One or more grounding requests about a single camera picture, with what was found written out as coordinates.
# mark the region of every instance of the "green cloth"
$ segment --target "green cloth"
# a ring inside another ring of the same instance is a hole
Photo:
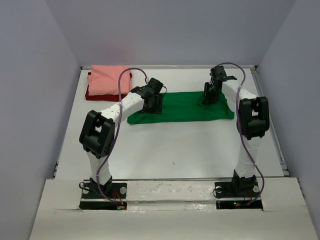
[[[135,112],[128,117],[129,124],[154,124],[163,122],[194,122],[217,119],[233,119],[235,113],[230,110],[225,95],[220,101],[204,105],[203,91],[168,92],[163,98],[162,114],[143,114]]]

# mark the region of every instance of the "white wall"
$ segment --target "white wall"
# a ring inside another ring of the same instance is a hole
[[[45,179],[58,159],[79,72],[44,0],[1,1],[1,240],[29,239]]]
[[[297,0],[258,67],[289,172],[320,236],[320,1]]]
[[[295,0],[46,0],[81,66],[257,65]]]

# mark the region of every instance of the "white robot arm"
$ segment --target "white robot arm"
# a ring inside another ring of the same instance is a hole
[[[109,171],[108,161],[105,162],[105,160],[112,150],[111,147],[115,139],[115,129],[118,127],[119,118],[124,121],[136,112],[160,114],[163,96],[159,93],[163,86],[160,81],[151,78],[147,85],[132,89],[121,102],[100,112],[92,110],[87,114],[79,141],[87,152],[90,161],[92,172],[90,190],[97,192],[98,183],[105,195],[111,189],[112,176]]]
[[[219,101],[220,94],[228,96],[233,102],[238,100],[239,107],[236,109],[238,117],[237,129],[243,140],[240,145],[238,163],[233,172],[231,182],[216,182],[215,189],[217,198],[243,197],[248,191],[257,195],[253,188],[257,186],[256,166],[253,163],[257,158],[258,147],[269,129],[269,104],[266,97],[258,97],[241,85],[234,76],[227,76],[224,67],[218,65],[210,71],[211,81],[204,85],[204,104],[214,104]]]

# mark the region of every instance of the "pink towel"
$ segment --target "pink towel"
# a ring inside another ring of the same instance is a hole
[[[89,96],[117,95],[118,79],[127,66],[91,65],[91,75],[88,76]],[[126,71],[121,78],[121,94],[128,94],[132,89],[130,71]]]

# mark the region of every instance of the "white table surface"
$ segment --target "white table surface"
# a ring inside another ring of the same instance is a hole
[[[265,180],[263,211],[216,209],[203,180],[129,181],[127,210],[80,210],[79,181],[46,181],[30,240],[317,240],[295,178]]]
[[[168,92],[203,91],[210,69],[146,69],[149,78],[164,83]],[[79,143],[89,111],[97,112],[114,104],[86,101],[88,70],[81,71],[74,103],[61,150],[56,179],[87,179],[91,169]],[[244,87],[257,93],[250,69],[245,69]],[[242,80],[239,69],[228,75]],[[132,85],[142,86],[142,73],[133,71]],[[227,97],[232,111],[235,104]],[[118,141],[109,158],[113,179],[184,179],[232,177],[238,162],[240,137],[236,119],[206,122],[166,122],[129,125],[122,122]],[[268,131],[258,150],[257,165],[267,177],[282,177],[283,171],[273,138]]]

